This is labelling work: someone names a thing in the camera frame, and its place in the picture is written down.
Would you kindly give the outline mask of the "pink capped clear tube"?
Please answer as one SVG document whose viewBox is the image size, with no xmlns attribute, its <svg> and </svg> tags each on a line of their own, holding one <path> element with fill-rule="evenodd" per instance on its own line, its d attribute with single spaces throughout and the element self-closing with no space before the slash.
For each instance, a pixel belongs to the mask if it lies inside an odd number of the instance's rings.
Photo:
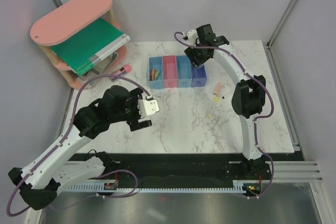
<svg viewBox="0 0 336 224">
<path fill-rule="evenodd" d="M 113 77 L 111 77 L 112 81 L 116 81 L 119 79 L 119 77 L 123 77 L 125 74 L 129 73 L 132 70 L 132 67 L 130 65 L 124 65 L 120 69 L 114 71 L 112 73 Z"/>
</svg>

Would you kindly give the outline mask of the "green mini stapler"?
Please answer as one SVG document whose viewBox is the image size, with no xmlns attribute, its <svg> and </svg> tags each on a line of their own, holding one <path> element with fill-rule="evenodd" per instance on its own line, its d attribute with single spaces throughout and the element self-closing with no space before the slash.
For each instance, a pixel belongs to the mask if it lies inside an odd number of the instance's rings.
<svg viewBox="0 0 336 224">
<path fill-rule="evenodd" d="M 161 71 L 160 71 L 160 70 L 157 70 L 157 71 L 155 72 L 155 81 L 159 79 L 160 74 L 161 74 Z"/>
</svg>

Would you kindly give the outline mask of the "pink eraser stick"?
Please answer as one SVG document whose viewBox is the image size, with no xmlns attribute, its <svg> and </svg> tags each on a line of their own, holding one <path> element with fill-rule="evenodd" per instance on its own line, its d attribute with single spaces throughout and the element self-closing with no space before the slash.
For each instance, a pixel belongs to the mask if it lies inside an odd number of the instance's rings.
<svg viewBox="0 0 336 224">
<path fill-rule="evenodd" d="M 220 93 L 220 90 L 222 88 L 222 84 L 219 82 L 216 84 L 213 95 L 218 96 Z"/>
</svg>

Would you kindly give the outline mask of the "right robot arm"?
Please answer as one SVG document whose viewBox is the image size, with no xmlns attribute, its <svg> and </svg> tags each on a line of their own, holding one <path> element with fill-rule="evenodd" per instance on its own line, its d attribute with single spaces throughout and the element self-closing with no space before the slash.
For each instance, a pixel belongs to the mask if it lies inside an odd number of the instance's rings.
<svg viewBox="0 0 336 224">
<path fill-rule="evenodd" d="M 231 104 L 240 119 L 242 155 L 248 160 L 241 164 L 240 172 L 245 178 L 254 178 L 259 173 L 259 166 L 252 160 L 261 158 L 255 143 L 254 119 L 265 105 L 266 93 L 260 86 L 266 84 L 265 77 L 247 75 L 247 68 L 234 56 L 230 42 L 224 36 L 216 36 L 210 24 L 183 33 L 182 39 L 188 45 L 184 52 L 194 68 L 200 68 L 207 60 L 214 59 L 234 83 Z"/>
</svg>

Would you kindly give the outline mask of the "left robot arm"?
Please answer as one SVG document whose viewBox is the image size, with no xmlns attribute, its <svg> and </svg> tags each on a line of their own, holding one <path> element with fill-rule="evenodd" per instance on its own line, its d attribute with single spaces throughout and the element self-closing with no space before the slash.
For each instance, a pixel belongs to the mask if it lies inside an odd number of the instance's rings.
<svg viewBox="0 0 336 224">
<path fill-rule="evenodd" d="M 150 127 L 152 122 L 145 117 L 160 109 L 152 95 L 144 97 L 142 93 L 141 88 L 129 91 L 119 85 L 112 86 L 102 98 L 79 109 L 68 130 L 37 159 L 24 168 L 12 168 L 8 176 L 23 201 L 30 208 L 41 210 L 76 183 L 91 178 L 111 178 L 117 165 L 106 152 L 98 152 L 72 168 L 63 165 L 113 123 L 126 122 L 131 131 Z"/>
</svg>

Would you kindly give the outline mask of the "sky blue drawer bin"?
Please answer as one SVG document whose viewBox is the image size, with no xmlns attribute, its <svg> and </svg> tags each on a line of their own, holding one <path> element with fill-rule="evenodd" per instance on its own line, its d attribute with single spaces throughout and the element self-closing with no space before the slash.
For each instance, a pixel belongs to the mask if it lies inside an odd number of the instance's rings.
<svg viewBox="0 0 336 224">
<path fill-rule="evenodd" d="M 177 87 L 189 88 L 192 85 L 190 60 L 187 56 L 176 56 Z"/>
</svg>

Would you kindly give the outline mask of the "purple blue drawer bin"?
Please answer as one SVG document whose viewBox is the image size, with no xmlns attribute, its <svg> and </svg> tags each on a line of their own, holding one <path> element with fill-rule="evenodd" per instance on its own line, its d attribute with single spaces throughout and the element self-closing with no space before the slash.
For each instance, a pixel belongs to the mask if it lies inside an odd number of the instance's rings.
<svg viewBox="0 0 336 224">
<path fill-rule="evenodd" d="M 205 66 L 202 65 L 199 68 L 195 68 L 191 66 L 191 74 L 192 74 L 192 84 L 191 87 L 204 87 L 207 82 L 207 75 Z"/>
</svg>

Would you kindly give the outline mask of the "pink drawer bin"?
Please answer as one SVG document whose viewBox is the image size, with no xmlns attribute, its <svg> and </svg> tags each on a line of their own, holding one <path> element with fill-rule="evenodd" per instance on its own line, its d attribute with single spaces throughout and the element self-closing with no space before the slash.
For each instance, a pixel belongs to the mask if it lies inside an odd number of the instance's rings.
<svg viewBox="0 0 336 224">
<path fill-rule="evenodd" d="M 177 87 L 176 56 L 163 56 L 163 82 L 165 88 Z"/>
</svg>

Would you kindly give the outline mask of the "light blue drawer bin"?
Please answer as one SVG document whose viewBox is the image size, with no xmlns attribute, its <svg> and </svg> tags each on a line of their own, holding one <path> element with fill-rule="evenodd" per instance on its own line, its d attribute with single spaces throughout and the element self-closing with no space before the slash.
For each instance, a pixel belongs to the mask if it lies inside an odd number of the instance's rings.
<svg viewBox="0 0 336 224">
<path fill-rule="evenodd" d="M 162 57 L 149 58 L 149 86 L 151 89 L 163 89 L 163 61 Z"/>
</svg>

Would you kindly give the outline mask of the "yellow tipped white pen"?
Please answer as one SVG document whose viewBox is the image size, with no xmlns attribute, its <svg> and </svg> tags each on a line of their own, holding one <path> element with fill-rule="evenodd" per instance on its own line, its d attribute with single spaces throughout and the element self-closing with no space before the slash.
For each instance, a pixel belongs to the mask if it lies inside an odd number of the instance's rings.
<svg viewBox="0 0 336 224">
<path fill-rule="evenodd" d="M 211 117 L 213 116 L 213 113 L 214 113 L 214 111 L 215 111 L 215 108 L 216 108 L 216 105 L 217 105 L 217 103 L 218 103 L 218 100 L 219 100 L 219 97 L 216 96 L 216 97 L 215 97 L 215 100 L 214 100 L 214 102 L 213 102 L 213 105 L 212 105 L 210 114 L 209 114 L 209 118 L 211 118 Z"/>
</svg>

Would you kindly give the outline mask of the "black tipped white pen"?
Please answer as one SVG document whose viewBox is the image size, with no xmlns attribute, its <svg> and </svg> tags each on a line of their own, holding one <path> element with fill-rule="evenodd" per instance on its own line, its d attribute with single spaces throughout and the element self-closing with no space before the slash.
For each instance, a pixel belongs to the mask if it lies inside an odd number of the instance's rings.
<svg viewBox="0 0 336 224">
<path fill-rule="evenodd" d="M 222 99 L 228 99 L 228 98 L 230 98 L 230 97 L 232 97 L 232 96 L 233 96 L 233 93 L 231 92 L 231 93 L 222 95 Z"/>
</svg>

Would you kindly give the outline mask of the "green binder book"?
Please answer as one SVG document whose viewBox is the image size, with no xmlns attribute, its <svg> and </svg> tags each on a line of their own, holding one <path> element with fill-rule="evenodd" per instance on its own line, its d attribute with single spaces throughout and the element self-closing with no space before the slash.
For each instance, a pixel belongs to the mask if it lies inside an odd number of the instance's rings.
<svg viewBox="0 0 336 224">
<path fill-rule="evenodd" d="M 82 76 L 128 41 L 128 35 L 99 18 L 50 48 L 73 72 Z"/>
</svg>

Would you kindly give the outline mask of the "pink oval shelf rack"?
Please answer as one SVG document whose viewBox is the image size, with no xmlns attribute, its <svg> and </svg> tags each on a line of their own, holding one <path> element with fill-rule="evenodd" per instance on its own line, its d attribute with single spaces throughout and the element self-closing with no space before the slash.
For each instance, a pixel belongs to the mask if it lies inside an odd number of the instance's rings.
<svg viewBox="0 0 336 224">
<path fill-rule="evenodd" d="M 122 31 L 115 18 L 112 5 L 113 0 L 69 0 L 32 25 L 31 39 L 45 53 L 70 87 L 75 82 L 76 73 L 50 47 L 64 42 L 99 18 Z M 119 56 L 108 72 L 124 60 L 127 53 L 125 44 L 115 51 Z"/>
</svg>

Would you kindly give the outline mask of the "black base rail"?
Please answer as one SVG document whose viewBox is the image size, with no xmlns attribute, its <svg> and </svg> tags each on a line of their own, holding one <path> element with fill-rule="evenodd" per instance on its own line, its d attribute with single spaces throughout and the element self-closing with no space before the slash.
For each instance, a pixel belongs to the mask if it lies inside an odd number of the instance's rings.
<svg viewBox="0 0 336 224">
<path fill-rule="evenodd" d="M 241 154 L 112 154 L 98 152 L 118 182 L 134 187 L 145 182 L 184 184 L 209 180 L 215 185 L 233 180 L 267 181 L 271 168 L 264 156 L 248 161 Z"/>
</svg>

